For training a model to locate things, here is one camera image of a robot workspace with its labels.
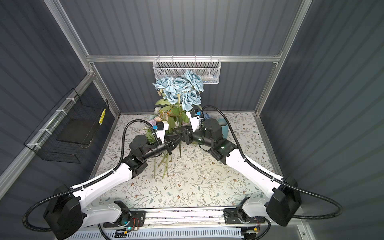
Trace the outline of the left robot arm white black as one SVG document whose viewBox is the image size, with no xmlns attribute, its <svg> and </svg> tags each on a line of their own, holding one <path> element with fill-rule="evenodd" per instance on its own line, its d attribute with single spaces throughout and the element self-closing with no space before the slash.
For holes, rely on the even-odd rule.
<svg viewBox="0 0 384 240">
<path fill-rule="evenodd" d="M 130 153 L 116 170 L 110 170 L 87 182 L 56 189 L 62 196 L 52 199 L 44 213 L 44 219 L 58 240 L 64 240 L 78 230 L 103 223 L 115 223 L 119 227 L 132 230 L 138 226 L 130 209 L 122 201 L 98 207 L 90 203 L 105 192 L 140 175 L 148 166 L 147 159 L 172 152 L 181 139 L 176 134 L 165 136 L 159 143 L 149 143 L 145 135 L 139 135 L 130 143 Z"/>
</svg>

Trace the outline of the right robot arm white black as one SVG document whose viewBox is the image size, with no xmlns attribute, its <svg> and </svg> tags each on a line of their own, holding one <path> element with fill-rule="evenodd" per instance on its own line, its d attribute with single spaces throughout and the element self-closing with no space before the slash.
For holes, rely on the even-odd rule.
<svg viewBox="0 0 384 240">
<path fill-rule="evenodd" d="M 255 217 L 269 217 L 280 226 L 287 226 L 301 205 L 300 194 L 282 186 L 276 175 L 250 159 L 242 157 L 240 148 L 224 138 L 222 126 L 215 119 L 208 119 L 195 126 L 183 126 L 174 130 L 187 145 L 196 143 L 208 147 L 209 154 L 217 161 L 231 167 L 254 183 L 264 195 L 253 200 L 241 201 L 233 214 L 240 222 L 248 223 Z"/>
</svg>

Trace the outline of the blue rose bouquet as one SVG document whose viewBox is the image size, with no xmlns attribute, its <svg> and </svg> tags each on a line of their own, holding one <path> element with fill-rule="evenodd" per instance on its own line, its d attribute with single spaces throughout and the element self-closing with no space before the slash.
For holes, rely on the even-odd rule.
<svg viewBox="0 0 384 240">
<path fill-rule="evenodd" d="M 200 76 L 192 71 L 187 71 L 181 77 L 164 77 L 156 79 L 153 83 L 159 97 L 155 107 L 170 106 L 172 113 L 169 115 L 175 118 L 176 127 L 190 124 L 186 112 L 191 112 L 194 107 L 200 108 L 202 104 L 201 93 L 204 92 L 204 84 Z"/>
</svg>

